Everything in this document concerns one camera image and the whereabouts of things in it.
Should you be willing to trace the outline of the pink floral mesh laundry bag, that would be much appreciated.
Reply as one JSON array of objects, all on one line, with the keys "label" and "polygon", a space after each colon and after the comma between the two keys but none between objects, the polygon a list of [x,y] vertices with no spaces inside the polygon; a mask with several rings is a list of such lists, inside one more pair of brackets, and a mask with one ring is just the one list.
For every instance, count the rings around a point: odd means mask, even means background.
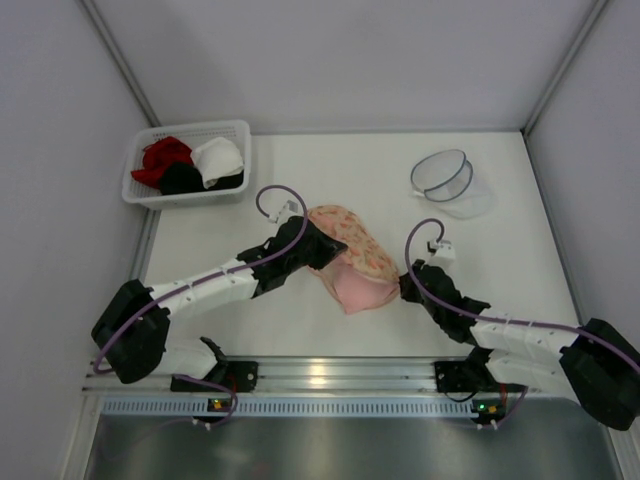
[{"label": "pink floral mesh laundry bag", "polygon": [[399,294],[399,272],[395,262],[384,248],[371,236],[360,218],[354,212],[338,205],[323,205],[311,208],[308,211],[308,216],[314,225],[323,233],[348,246],[345,253],[331,261],[325,268],[322,270],[313,269],[311,271],[316,277],[321,279],[325,288],[333,298],[333,293],[329,287],[327,271],[331,269],[331,265],[334,263],[350,265],[358,272],[372,279],[397,283],[397,295]]}]

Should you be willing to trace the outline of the pink bra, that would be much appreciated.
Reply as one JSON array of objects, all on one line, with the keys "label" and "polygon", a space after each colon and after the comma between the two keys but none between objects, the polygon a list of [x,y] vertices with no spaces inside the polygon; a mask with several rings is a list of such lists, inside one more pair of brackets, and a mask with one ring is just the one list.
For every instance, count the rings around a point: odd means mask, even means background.
[{"label": "pink bra", "polygon": [[332,264],[327,277],[330,291],[347,315],[380,308],[398,293],[397,283],[369,278],[343,263]]}]

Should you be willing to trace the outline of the white blue-rimmed mesh laundry bag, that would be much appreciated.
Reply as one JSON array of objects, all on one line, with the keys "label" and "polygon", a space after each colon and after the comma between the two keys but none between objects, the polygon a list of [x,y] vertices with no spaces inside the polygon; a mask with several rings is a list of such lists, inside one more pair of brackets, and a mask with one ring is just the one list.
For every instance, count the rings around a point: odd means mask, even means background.
[{"label": "white blue-rimmed mesh laundry bag", "polygon": [[487,214],[495,196],[465,151],[449,149],[429,155],[411,169],[415,195],[459,220]]}]

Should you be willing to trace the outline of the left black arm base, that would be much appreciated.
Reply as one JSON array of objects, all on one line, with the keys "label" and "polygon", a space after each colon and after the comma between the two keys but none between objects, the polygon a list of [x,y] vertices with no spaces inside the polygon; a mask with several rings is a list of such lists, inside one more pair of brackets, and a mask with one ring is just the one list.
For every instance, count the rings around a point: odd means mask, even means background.
[{"label": "left black arm base", "polygon": [[172,392],[219,392],[219,389],[209,386],[209,383],[220,385],[235,393],[252,392],[257,384],[259,363],[244,360],[225,360],[214,367],[203,380],[187,381],[178,375],[171,379]]}]

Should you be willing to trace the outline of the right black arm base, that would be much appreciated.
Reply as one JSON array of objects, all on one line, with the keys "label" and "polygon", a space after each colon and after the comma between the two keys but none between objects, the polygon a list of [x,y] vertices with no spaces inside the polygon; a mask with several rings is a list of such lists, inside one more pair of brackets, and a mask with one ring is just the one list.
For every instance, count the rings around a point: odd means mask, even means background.
[{"label": "right black arm base", "polygon": [[497,393],[499,383],[483,363],[473,360],[443,360],[434,363],[439,393]]}]

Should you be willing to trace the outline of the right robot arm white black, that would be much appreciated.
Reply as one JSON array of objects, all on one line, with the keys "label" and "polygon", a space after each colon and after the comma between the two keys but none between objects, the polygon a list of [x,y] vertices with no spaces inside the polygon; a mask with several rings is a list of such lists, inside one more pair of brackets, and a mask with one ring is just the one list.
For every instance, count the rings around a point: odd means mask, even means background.
[{"label": "right robot arm white black", "polygon": [[495,318],[437,266],[415,262],[400,296],[421,305],[453,341],[472,346],[461,372],[476,392],[517,385],[563,397],[599,423],[627,431],[639,416],[639,352],[608,322],[546,325]]}]

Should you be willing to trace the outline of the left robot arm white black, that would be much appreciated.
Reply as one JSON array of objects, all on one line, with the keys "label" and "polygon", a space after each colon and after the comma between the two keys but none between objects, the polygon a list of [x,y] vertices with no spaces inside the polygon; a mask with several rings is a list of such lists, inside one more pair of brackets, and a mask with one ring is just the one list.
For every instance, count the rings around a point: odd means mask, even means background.
[{"label": "left robot arm white black", "polygon": [[223,305],[269,293],[302,268],[321,270],[346,249],[345,243],[310,220],[293,216],[264,243],[206,273],[155,286],[127,281],[91,331],[99,349],[97,363],[108,364],[94,371],[114,374],[125,385],[152,374],[204,379],[221,370],[222,351],[208,338],[191,348],[170,344],[173,327]]}]

